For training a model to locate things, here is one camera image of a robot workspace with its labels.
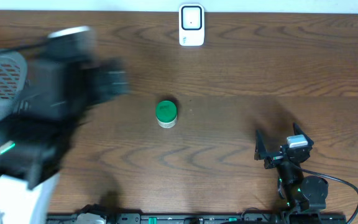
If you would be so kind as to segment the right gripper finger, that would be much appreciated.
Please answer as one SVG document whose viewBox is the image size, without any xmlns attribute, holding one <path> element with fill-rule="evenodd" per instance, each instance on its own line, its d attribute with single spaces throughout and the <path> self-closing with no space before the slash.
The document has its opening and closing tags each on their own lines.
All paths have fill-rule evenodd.
<svg viewBox="0 0 358 224">
<path fill-rule="evenodd" d="M 307 140 L 309 146 L 314 145 L 314 141 L 307 134 L 305 134 L 304 131 L 296 123 L 293 123 L 293 132 L 294 135 L 303 135 Z"/>
<path fill-rule="evenodd" d="M 258 129 L 255 131 L 255 141 L 256 141 L 255 153 L 256 154 L 266 154 L 267 150 L 265 148 L 265 144 L 264 144 L 264 141 L 263 141 L 263 138 L 262 138 L 262 134 Z"/>
</svg>

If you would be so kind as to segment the green lid jar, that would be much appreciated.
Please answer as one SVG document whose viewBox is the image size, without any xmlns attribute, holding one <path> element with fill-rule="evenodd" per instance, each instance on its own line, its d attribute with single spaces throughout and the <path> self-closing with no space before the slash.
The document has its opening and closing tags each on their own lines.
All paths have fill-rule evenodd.
<svg viewBox="0 0 358 224">
<path fill-rule="evenodd" d="M 178 119 L 178 110 L 174 102 L 164 100 L 160 101 L 155 109 L 157 123 L 165 129 L 174 127 Z"/>
</svg>

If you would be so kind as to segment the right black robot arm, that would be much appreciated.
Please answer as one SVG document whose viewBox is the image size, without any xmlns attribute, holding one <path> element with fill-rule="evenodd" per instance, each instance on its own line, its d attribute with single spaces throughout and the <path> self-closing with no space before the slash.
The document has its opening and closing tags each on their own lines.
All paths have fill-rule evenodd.
<svg viewBox="0 0 358 224">
<path fill-rule="evenodd" d="M 275 152 L 269 152 L 260 131 L 255 132 L 254 159 L 263 160 L 265 169 L 278 172 L 278 191 L 288 202 L 280 212 L 284 223 L 322 223 L 320 211 L 326 208 L 328 182 L 317 175 L 304 176 L 300 164 L 309 159 L 314 142 L 293 124 L 293 135 Z"/>
</svg>

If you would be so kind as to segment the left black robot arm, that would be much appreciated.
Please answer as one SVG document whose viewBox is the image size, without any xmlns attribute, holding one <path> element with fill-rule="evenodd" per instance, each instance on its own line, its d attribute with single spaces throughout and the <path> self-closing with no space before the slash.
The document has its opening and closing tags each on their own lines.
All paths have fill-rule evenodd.
<svg viewBox="0 0 358 224">
<path fill-rule="evenodd" d="M 28 65 L 30 87 L 0 118 L 0 223 L 45 223 L 62 162 L 96 105 L 127 93 L 118 58 L 48 46 Z"/>
</svg>

